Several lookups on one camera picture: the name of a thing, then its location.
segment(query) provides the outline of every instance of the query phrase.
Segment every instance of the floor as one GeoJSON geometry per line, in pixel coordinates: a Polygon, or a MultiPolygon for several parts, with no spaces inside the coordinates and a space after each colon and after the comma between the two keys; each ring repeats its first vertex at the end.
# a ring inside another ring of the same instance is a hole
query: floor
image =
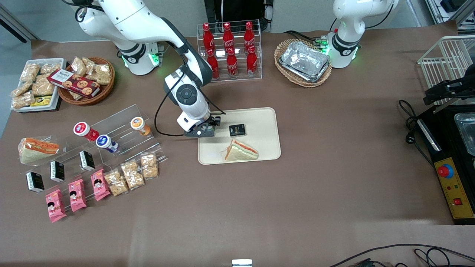
{"type": "MultiPolygon", "coordinates": [[[[95,38],[85,34],[74,21],[74,10],[59,0],[45,1],[42,3],[41,8],[38,8],[36,0],[0,0],[0,3],[40,39],[58,42],[95,40],[95,38]],[[56,10],[56,12],[51,16],[48,15],[49,10],[56,10]]],[[[185,3],[186,0],[181,0],[180,6],[185,5],[185,3]]],[[[163,8],[176,9],[176,7],[163,6],[160,3],[150,2],[148,5],[153,12],[157,10],[156,13],[158,15],[164,16],[166,15],[160,14],[166,11],[163,8]]],[[[331,12],[324,12],[323,10],[331,10],[332,5],[332,0],[310,2],[305,0],[274,0],[274,16],[271,31],[326,29],[334,16],[331,12]],[[311,8],[301,9],[299,8],[300,5],[318,5],[318,7],[315,7],[315,10],[311,8]],[[300,16],[292,15],[290,18],[289,16],[292,12],[298,12],[300,16]]],[[[195,17],[196,20],[202,20],[199,15],[195,17]]],[[[365,22],[367,25],[373,25],[381,19],[382,16],[378,16],[368,18],[365,22]]],[[[195,22],[183,25],[180,25],[180,22],[176,23],[177,27],[187,36],[191,36],[193,32],[196,32],[196,24],[195,22]]],[[[431,24],[433,24],[432,18],[424,0],[399,0],[397,8],[379,28],[418,27],[431,24]]],[[[10,114],[10,98],[7,95],[16,88],[18,76],[23,69],[25,61],[29,59],[31,59],[30,44],[21,43],[7,32],[6,29],[0,27],[0,62],[2,62],[0,65],[0,95],[4,96],[0,98],[0,136],[10,114]]]]}

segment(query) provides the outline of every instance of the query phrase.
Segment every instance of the white plate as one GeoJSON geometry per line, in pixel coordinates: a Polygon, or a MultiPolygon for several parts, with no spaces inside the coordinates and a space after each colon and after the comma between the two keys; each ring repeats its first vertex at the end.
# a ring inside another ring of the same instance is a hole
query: white plate
{"type": "Polygon", "coordinates": [[[279,131],[276,112],[271,107],[227,110],[221,116],[221,126],[216,127],[215,137],[198,138],[198,161],[203,165],[249,161],[224,161],[226,148],[231,144],[229,126],[244,124],[246,136],[235,137],[259,152],[252,161],[276,160],[280,157],[279,131]]]}
{"type": "MultiPolygon", "coordinates": [[[[36,63],[36,64],[40,64],[41,66],[43,66],[44,64],[48,64],[48,63],[59,63],[61,64],[61,68],[64,69],[66,67],[66,60],[64,58],[43,58],[43,59],[32,59],[32,60],[28,60],[26,62],[26,64],[33,64],[33,63],[36,63]]],[[[20,81],[18,83],[18,87],[20,87],[20,85],[22,85],[23,83],[25,82],[22,82],[20,81]]],[[[58,93],[58,87],[55,86],[55,88],[53,89],[53,95],[51,96],[51,102],[49,103],[49,105],[42,105],[42,106],[26,106],[26,107],[22,107],[20,109],[14,109],[12,108],[12,110],[16,111],[16,112],[31,112],[31,111],[47,111],[47,110],[53,110],[53,109],[56,109],[56,105],[58,103],[58,100],[59,100],[59,93],[58,93]]]]}

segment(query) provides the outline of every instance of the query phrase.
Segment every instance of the aluminum foil container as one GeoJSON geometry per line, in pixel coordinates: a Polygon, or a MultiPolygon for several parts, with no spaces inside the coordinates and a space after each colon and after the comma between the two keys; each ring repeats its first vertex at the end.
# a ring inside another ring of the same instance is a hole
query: aluminum foil container
{"type": "Polygon", "coordinates": [[[279,59],[280,65],[309,82],[317,82],[330,65],[329,57],[301,41],[290,43],[279,59]]]}

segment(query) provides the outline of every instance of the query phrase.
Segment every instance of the pink snack package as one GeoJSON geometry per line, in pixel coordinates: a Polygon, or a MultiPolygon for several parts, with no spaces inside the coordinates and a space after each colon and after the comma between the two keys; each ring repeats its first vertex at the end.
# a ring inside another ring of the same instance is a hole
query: pink snack package
{"type": "Polygon", "coordinates": [[[107,187],[107,182],[104,180],[103,172],[104,169],[100,169],[91,176],[91,182],[94,186],[94,196],[97,201],[111,194],[107,187]]]}
{"type": "Polygon", "coordinates": [[[46,204],[48,205],[48,215],[51,222],[55,222],[66,216],[63,204],[63,194],[61,190],[56,190],[46,195],[46,204]]]}
{"type": "Polygon", "coordinates": [[[71,201],[71,210],[75,212],[78,209],[85,208],[86,195],[84,194],[83,179],[76,180],[68,185],[69,199],[71,201]]]}

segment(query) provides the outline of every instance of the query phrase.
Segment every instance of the yellow control panel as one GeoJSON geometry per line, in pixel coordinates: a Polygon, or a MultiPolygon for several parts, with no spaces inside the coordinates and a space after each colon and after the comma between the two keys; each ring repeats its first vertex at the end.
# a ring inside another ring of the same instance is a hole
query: yellow control panel
{"type": "Polygon", "coordinates": [[[474,218],[474,212],[460,182],[452,158],[434,163],[450,212],[454,219],[474,218]]]}

